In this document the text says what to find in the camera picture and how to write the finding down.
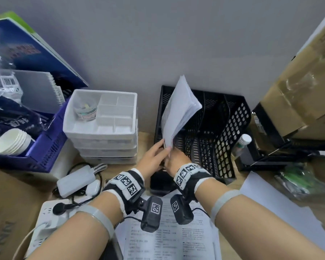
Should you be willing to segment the blank white paper sheet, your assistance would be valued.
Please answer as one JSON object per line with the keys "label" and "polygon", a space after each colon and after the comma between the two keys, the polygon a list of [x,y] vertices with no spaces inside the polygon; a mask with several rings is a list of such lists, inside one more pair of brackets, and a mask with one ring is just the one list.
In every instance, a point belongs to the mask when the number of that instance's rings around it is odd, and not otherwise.
{"label": "blank white paper sheet", "polygon": [[315,244],[325,245],[325,230],[310,207],[300,207],[251,171],[240,191],[269,209]]}

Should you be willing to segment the blue plastic basket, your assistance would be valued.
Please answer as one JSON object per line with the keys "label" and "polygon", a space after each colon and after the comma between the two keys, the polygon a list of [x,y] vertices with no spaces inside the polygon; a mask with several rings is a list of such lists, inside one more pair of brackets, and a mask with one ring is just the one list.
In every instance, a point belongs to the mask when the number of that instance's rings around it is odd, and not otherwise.
{"label": "blue plastic basket", "polygon": [[0,170],[32,171],[48,173],[51,171],[67,137],[63,132],[66,107],[74,89],[62,90],[66,102],[54,115],[46,131],[43,131],[34,144],[22,156],[0,155]]}

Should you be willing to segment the person's right forearm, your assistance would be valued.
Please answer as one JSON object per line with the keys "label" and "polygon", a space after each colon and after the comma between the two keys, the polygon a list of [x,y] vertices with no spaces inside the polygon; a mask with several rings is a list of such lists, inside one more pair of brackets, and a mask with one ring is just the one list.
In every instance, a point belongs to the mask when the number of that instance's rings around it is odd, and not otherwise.
{"label": "person's right forearm", "polygon": [[325,260],[325,251],[256,201],[213,178],[195,196],[242,260]]}

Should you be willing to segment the person's left forearm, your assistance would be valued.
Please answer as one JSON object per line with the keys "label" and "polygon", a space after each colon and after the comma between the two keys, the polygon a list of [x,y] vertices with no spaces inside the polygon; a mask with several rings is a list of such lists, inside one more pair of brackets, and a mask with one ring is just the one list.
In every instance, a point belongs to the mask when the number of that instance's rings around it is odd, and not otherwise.
{"label": "person's left forearm", "polygon": [[78,211],[49,236],[26,260],[99,260],[114,226],[123,219],[117,196],[102,192],[89,203],[106,217],[106,225],[90,213]]}

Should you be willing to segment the white compartment tray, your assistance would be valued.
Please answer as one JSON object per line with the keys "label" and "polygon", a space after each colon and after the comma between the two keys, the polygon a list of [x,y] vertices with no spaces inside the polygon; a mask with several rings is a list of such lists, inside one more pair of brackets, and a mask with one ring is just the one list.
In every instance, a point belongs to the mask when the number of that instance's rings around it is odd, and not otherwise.
{"label": "white compartment tray", "polygon": [[[83,121],[75,113],[77,101],[92,101],[95,120]],[[77,139],[133,139],[136,133],[138,94],[134,92],[76,89],[70,97],[63,120],[63,132]]]}
{"label": "white compartment tray", "polygon": [[100,144],[98,146],[90,145],[85,147],[82,145],[75,145],[74,147],[79,151],[83,157],[95,158],[130,158],[135,157],[138,151],[138,142],[134,144]]}
{"label": "white compartment tray", "polygon": [[69,138],[75,148],[85,149],[133,149],[137,145],[138,119],[136,119],[136,133],[133,139],[118,140],[96,140],[96,139],[77,139]]}
{"label": "white compartment tray", "polygon": [[82,155],[81,157],[84,159],[84,161],[92,165],[132,165],[136,164],[137,161],[137,154],[135,154],[133,157],[88,157]]}

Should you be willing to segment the person's right hand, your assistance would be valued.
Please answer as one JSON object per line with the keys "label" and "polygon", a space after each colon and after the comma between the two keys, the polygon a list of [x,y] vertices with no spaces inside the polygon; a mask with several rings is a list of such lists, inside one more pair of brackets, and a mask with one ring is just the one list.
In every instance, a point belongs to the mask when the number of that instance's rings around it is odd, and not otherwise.
{"label": "person's right hand", "polygon": [[[191,163],[191,160],[188,156],[186,156],[182,151],[179,150],[179,169],[185,164]],[[167,172],[172,178],[175,177],[177,172]]]}

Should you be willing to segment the dark blue plastic packet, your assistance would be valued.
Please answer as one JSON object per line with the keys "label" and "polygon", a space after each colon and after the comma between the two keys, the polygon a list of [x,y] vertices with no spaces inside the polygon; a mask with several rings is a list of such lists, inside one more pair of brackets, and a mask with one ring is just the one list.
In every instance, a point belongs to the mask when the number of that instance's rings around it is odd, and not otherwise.
{"label": "dark blue plastic packet", "polygon": [[48,125],[48,120],[37,112],[0,96],[0,135],[10,129],[18,128],[36,139],[48,129]]}

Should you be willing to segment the printed paper document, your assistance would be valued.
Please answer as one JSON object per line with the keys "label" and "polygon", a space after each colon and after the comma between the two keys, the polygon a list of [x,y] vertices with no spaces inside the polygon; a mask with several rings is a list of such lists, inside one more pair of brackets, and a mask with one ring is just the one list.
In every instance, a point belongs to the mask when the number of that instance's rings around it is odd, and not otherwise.
{"label": "printed paper document", "polygon": [[194,219],[179,225],[170,199],[180,194],[175,190],[161,199],[159,229],[153,233],[141,229],[141,223],[128,218],[115,229],[124,260],[222,260],[218,229],[201,210],[193,211]]}

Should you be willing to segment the white earbuds case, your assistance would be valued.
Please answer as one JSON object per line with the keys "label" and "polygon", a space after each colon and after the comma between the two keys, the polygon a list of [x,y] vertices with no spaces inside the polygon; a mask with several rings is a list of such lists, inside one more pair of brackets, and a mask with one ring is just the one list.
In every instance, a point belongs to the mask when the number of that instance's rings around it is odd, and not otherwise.
{"label": "white earbuds case", "polygon": [[91,184],[87,185],[86,187],[86,196],[95,197],[98,195],[98,192],[101,187],[101,181],[96,179]]}

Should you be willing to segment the white power adapter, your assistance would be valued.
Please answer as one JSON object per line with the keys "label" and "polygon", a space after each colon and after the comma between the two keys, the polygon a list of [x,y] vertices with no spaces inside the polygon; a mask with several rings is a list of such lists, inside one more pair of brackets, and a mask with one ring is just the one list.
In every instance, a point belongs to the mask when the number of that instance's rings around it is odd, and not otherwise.
{"label": "white power adapter", "polygon": [[89,165],[84,166],[57,181],[59,195],[62,198],[66,198],[91,184],[95,179],[95,170]]}

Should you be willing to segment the small black box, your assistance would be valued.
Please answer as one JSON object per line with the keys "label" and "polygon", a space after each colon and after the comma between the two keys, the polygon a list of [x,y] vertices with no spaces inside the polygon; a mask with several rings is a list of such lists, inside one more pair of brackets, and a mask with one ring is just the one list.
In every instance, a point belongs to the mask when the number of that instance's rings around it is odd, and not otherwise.
{"label": "small black box", "polygon": [[149,187],[151,194],[155,196],[165,196],[177,189],[173,178],[165,169],[161,169],[151,176]]}

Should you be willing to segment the grey spiral notebook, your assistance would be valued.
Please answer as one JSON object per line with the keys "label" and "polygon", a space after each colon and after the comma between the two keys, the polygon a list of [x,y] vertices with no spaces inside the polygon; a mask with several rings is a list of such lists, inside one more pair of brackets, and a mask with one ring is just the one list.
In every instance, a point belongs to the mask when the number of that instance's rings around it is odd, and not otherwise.
{"label": "grey spiral notebook", "polygon": [[19,85],[22,88],[22,104],[29,109],[43,113],[56,114],[65,98],[61,87],[49,72],[14,70]]}

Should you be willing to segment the taped brown cardboard box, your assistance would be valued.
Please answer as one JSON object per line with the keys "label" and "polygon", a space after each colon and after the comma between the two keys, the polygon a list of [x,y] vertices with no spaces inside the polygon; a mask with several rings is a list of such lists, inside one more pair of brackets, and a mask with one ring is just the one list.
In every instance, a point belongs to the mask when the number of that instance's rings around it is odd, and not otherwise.
{"label": "taped brown cardboard box", "polygon": [[260,104],[280,136],[325,140],[325,18]]}

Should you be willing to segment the stack of white paper cups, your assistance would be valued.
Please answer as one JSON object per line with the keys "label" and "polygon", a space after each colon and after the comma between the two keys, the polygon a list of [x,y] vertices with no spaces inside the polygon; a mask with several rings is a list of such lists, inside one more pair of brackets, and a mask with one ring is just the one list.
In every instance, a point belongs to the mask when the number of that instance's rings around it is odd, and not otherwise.
{"label": "stack of white paper cups", "polygon": [[26,153],[35,140],[25,131],[13,128],[0,136],[0,155],[19,156]]}

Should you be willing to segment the sheaf of white papers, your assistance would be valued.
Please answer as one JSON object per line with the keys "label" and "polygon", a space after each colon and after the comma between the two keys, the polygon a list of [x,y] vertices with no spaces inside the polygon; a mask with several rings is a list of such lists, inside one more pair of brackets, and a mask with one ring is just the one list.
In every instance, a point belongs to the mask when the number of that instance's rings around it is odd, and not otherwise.
{"label": "sheaf of white papers", "polygon": [[173,148],[174,137],[192,116],[202,108],[184,75],[181,75],[161,118],[164,148]]}

